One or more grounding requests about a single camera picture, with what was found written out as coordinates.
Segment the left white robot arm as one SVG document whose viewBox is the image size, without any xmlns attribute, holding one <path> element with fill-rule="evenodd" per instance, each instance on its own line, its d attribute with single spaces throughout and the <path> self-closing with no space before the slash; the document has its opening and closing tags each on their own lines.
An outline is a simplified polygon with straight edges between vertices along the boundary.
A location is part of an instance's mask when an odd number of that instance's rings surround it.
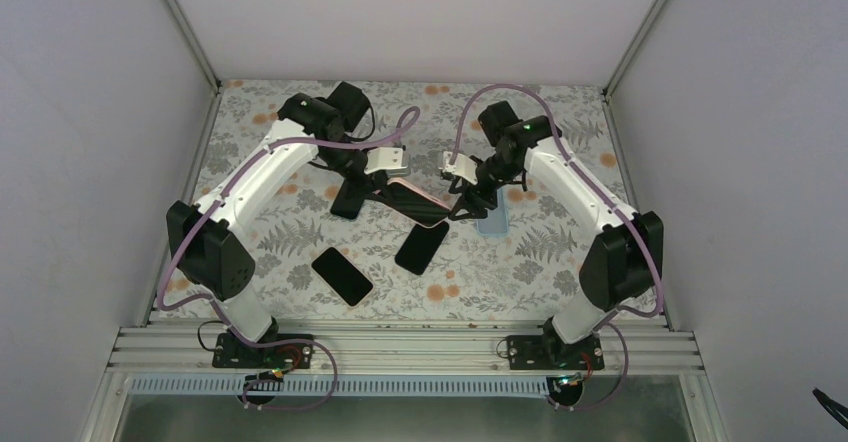
<svg viewBox="0 0 848 442">
<path fill-rule="evenodd" d="M 207 300 L 239 340 L 238 352 L 255 367 L 278 353 L 275 320 L 251 285 L 255 261 L 243 240 L 252 222 L 290 177 L 316 159 L 341 175 L 353 197 L 380 189 L 391 171 L 406 168 L 399 140 L 419 118 L 412 107 L 401 127 L 382 139 L 355 141 L 350 131 L 372 105 L 361 89 L 340 83 L 327 97 L 297 93 L 278 110 L 267 135 L 224 181 L 194 203 L 177 201 L 167 211 L 170 263 L 161 277 L 156 305 L 175 271 L 202 290 L 190 301 Z"/>
</svg>

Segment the phone from blue case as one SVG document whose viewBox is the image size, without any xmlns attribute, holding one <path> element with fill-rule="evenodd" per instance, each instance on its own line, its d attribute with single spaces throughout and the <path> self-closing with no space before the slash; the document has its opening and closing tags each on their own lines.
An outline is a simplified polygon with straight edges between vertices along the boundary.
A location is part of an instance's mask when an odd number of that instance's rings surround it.
<svg viewBox="0 0 848 442">
<path fill-rule="evenodd" d="M 330 207 L 330 213 L 346 220 L 355 220 L 373 190 L 366 184 L 345 181 Z"/>
</svg>

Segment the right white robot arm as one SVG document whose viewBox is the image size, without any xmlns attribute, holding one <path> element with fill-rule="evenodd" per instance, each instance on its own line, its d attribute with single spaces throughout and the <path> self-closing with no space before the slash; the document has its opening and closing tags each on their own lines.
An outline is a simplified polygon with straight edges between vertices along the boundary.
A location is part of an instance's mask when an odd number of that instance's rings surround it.
<svg viewBox="0 0 848 442">
<path fill-rule="evenodd" d="M 655 213 L 638 212 L 603 186 L 567 148 L 549 113 L 522 120 L 509 103 L 498 102 L 488 106 L 479 121 L 493 154 L 480 159 L 453 148 L 439 163 L 451 183 L 450 193 L 458 197 L 450 219 L 484 218 L 496 208 L 500 188 L 528 175 L 545 184 L 593 237 L 578 272 L 577 293 L 543 324 L 537 344 L 549 366 L 565 369 L 624 302 L 659 289 L 663 223 Z"/>
</svg>

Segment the light blue phone case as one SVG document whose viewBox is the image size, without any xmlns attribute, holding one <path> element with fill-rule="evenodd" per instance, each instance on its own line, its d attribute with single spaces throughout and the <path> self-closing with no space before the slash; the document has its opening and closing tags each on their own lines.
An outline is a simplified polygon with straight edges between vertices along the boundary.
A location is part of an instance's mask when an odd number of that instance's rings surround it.
<svg viewBox="0 0 848 442">
<path fill-rule="evenodd" d="M 505 237 L 508 235 L 509 216 L 503 188 L 499 188 L 496 193 L 496 207 L 489 210 L 485 218 L 476 220 L 475 227 L 482 237 Z"/>
</svg>

